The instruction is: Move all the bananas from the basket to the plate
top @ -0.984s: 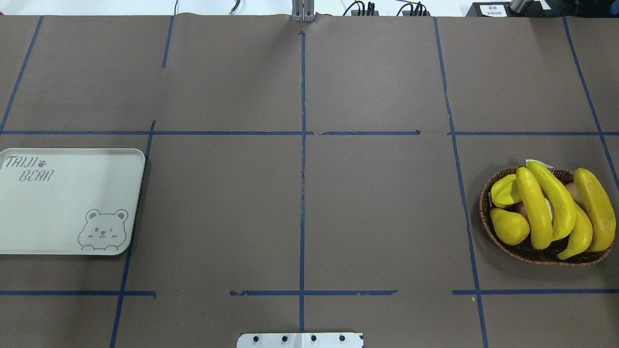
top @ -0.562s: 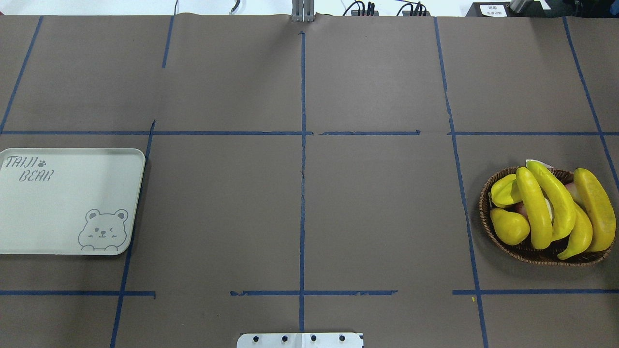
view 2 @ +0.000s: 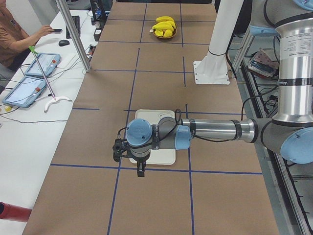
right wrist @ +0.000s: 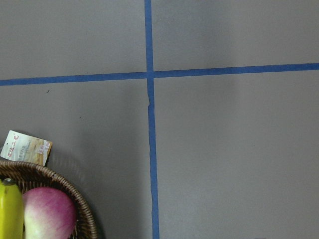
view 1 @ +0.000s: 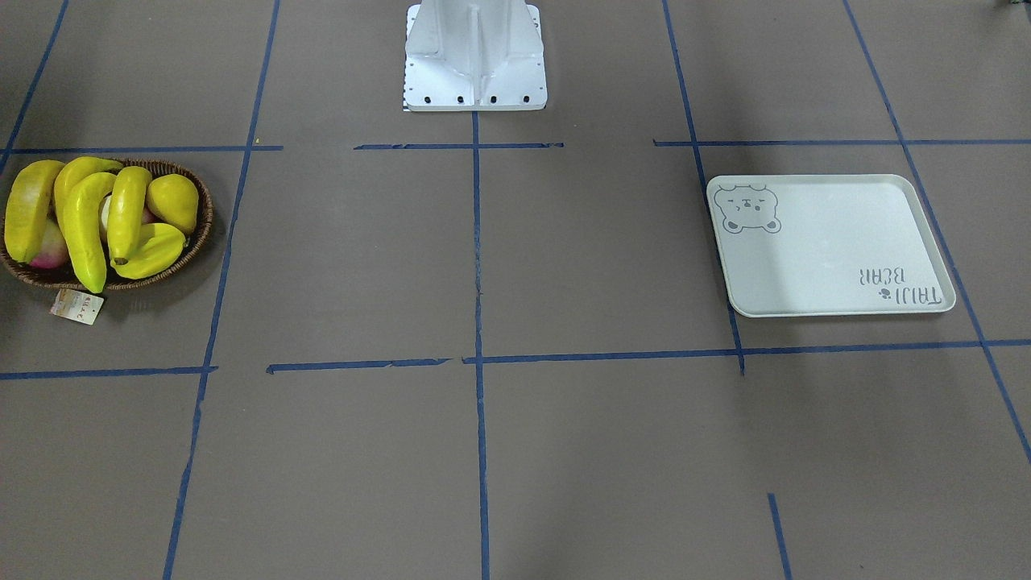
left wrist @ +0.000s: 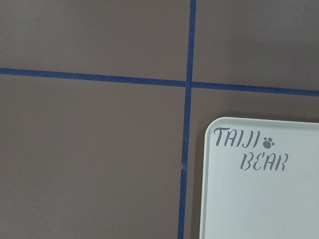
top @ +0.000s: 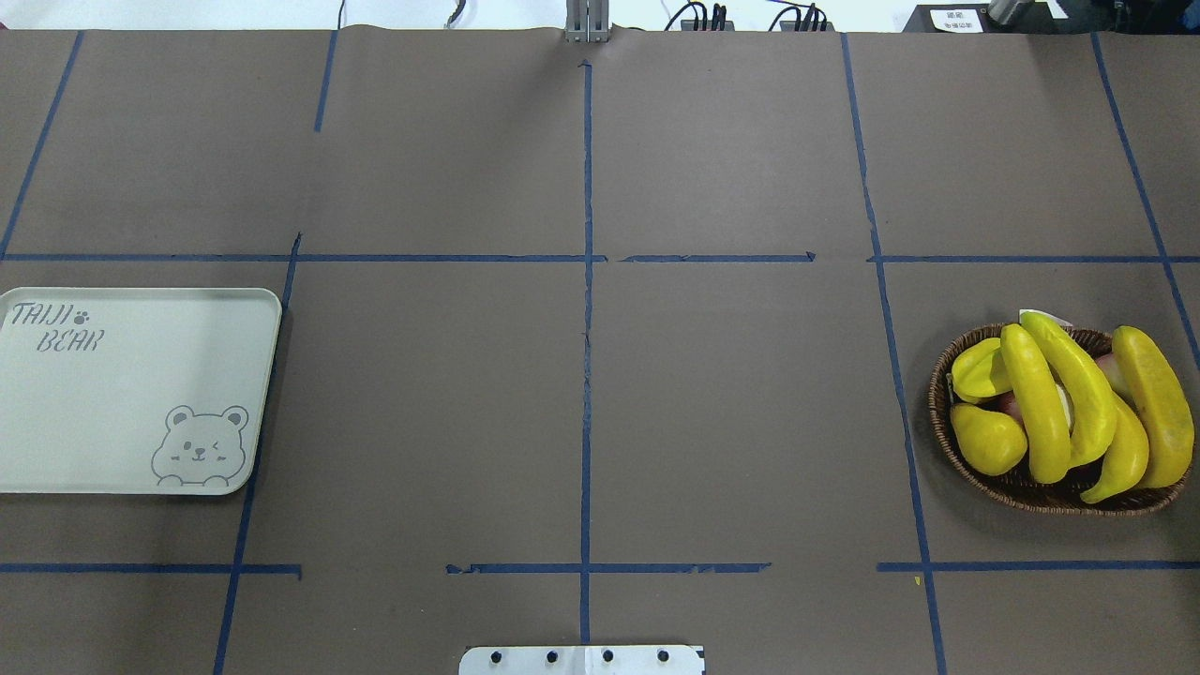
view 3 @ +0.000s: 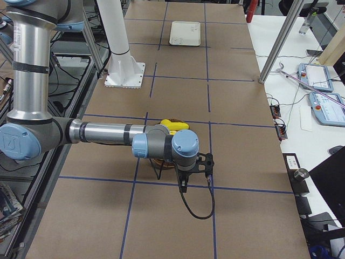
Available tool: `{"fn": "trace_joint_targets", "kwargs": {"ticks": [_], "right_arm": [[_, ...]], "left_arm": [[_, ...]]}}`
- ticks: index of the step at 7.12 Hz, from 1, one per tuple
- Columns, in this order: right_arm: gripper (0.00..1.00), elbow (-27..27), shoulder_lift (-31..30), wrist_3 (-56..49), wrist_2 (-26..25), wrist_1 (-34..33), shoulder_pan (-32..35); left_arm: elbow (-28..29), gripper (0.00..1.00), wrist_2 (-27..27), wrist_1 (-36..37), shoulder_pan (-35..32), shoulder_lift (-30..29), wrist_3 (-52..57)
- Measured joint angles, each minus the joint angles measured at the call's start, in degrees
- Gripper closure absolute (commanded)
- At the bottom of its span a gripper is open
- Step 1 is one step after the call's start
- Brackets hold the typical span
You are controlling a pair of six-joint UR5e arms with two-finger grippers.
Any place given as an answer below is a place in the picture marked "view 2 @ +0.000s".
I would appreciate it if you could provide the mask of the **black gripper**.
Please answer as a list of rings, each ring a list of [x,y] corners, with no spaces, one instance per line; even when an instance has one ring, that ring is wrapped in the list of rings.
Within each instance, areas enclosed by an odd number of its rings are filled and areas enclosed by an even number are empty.
[[[131,159],[134,159],[137,161],[137,176],[145,176],[145,166],[146,161],[150,157],[150,147],[141,147],[141,148],[135,148],[132,146],[130,148],[131,152]]]

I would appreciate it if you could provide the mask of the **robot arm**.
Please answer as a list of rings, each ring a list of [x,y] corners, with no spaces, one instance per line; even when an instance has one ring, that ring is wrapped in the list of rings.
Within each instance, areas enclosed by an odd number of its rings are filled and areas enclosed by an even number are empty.
[[[152,150],[187,149],[193,138],[211,142],[260,142],[297,164],[313,160],[313,3],[310,0],[255,0],[251,33],[264,29],[280,34],[278,111],[270,119],[205,120],[162,118],[158,124],[137,118],[117,138],[113,158],[134,159],[144,176]]]

